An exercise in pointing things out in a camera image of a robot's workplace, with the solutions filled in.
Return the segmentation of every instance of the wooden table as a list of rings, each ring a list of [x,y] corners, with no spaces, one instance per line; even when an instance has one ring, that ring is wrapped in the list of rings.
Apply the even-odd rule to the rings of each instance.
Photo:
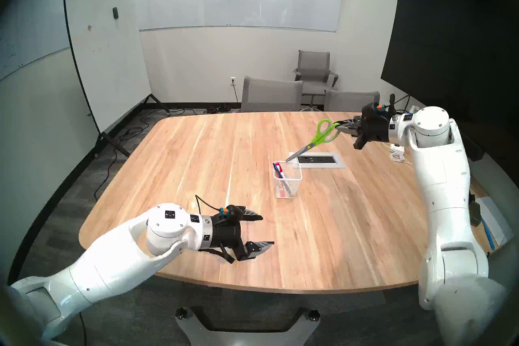
[[[229,264],[185,252],[158,275],[209,286],[270,292],[339,293],[417,283],[427,248],[426,211],[413,166],[389,159],[385,144],[362,151],[340,135],[346,168],[304,169],[296,198],[273,195],[272,162],[315,135],[322,118],[358,113],[269,112],[168,118],[158,122],[102,194],[79,232],[84,248],[151,207],[197,210],[245,205],[264,218],[242,223],[244,241],[275,241],[256,259]],[[202,205],[202,214],[214,211]]]

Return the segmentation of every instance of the white cable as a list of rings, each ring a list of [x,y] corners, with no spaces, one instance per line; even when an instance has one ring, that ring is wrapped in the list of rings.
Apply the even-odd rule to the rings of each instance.
[[[384,145],[391,150],[391,152],[389,153],[389,159],[391,159],[393,162],[404,162],[407,164],[412,164],[412,163],[405,161],[403,151],[397,152],[397,151],[394,151],[390,146],[387,146],[386,144],[384,144]]]

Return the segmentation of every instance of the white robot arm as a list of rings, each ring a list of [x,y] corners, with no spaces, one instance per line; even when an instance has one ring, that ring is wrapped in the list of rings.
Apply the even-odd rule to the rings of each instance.
[[[185,249],[210,251],[232,263],[225,248],[239,261],[253,259],[273,242],[241,241],[240,220],[261,220],[243,206],[228,205],[214,216],[189,214],[164,203],[122,223],[95,240],[69,267],[49,277],[31,276],[12,285],[21,303],[41,328],[42,339],[52,339],[69,321],[93,303],[132,290],[166,266]],[[149,258],[137,245],[146,230]]]
[[[339,131],[357,137],[356,149],[376,140],[413,150],[429,229],[419,303],[435,310],[446,344],[469,344],[495,313],[504,288],[488,279],[487,257],[472,234],[470,171],[456,122],[435,106],[397,114],[392,105],[386,111],[373,103],[361,117],[339,123]]]

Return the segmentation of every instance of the large screen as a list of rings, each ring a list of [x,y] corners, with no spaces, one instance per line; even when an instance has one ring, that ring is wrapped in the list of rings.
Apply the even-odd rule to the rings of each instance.
[[[454,118],[519,183],[519,15],[509,0],[398,0],[382,79]]]

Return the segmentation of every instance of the scissors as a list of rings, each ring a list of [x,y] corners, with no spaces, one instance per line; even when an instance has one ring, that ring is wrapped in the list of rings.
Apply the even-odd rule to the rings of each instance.
[[[328,126],[326,127],[326,129],[324,131],[321,131],[321,125],[323,123],[327,123]],[[336,126],[340,125],[340,123],[338,122],[334,122],[332,123],[330,120],[328,120],[327,118],[324,118],[322,119],[321,121],[319,121],[319,124],[317,124],[317,135],[315,137],[313,137],[313,139],[310,141],[310,143],[304,147],[302,147],[300,150],[298,150],[296,153],[293,153],[292,155],[290,155],[288,157],[288,159],[285,161],[285,162],[290,162],[292,159],[295,159],[297,158],[298,156],[301,156],[303,153],[305,153],[306,151],[314,148],[315,146],[317,145],[321,145],[323,142],[331,142],[333,141],[334,139],[337,138],[337,136],[340,134],[340,131],[337,131],[333,136],[329,137],[329,135],[332,133],[332,131],[334,130],[334,128]]]

